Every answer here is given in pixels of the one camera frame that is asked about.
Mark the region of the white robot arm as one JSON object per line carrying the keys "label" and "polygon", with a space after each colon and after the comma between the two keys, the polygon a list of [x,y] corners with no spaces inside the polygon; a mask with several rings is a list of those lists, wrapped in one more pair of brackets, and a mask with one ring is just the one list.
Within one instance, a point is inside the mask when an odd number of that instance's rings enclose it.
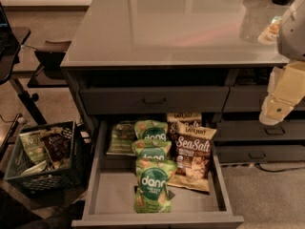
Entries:
{"label": "white robot arm", "polygon": [[294,0],[284,14],[258,36],[263,44],[276,44],[278,53],[290,62],[274,67],[268,95],[261,106],[259,121],[278,124],[305,96],[305,0]]}

